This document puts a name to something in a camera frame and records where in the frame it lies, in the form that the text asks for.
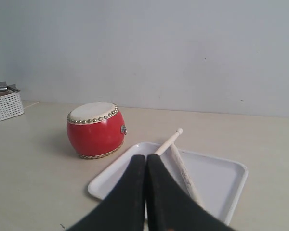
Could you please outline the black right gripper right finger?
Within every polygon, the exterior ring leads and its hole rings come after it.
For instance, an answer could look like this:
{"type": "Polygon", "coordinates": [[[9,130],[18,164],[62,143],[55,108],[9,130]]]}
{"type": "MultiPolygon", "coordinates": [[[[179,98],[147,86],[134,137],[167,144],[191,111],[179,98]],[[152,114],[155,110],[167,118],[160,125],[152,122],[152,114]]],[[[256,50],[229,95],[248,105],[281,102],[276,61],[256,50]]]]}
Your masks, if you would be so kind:
{"type": "Polygon", "coordinates": [[[146,209],[150,231],[234,230],[194,202],[157,154],[146,158],[146,209]]]}

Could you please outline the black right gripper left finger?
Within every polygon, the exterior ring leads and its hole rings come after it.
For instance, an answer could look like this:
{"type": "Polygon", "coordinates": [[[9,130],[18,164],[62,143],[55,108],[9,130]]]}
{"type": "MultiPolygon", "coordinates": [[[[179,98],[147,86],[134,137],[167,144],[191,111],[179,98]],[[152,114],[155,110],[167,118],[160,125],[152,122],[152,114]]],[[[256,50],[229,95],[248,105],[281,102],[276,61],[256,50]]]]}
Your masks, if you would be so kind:
{"type": "Polygon", "coordinates": [[[145,156],[132,156],[123,175],[106,198],[68,230],[142,231],[145,218],[145,169],[145,156]]]}

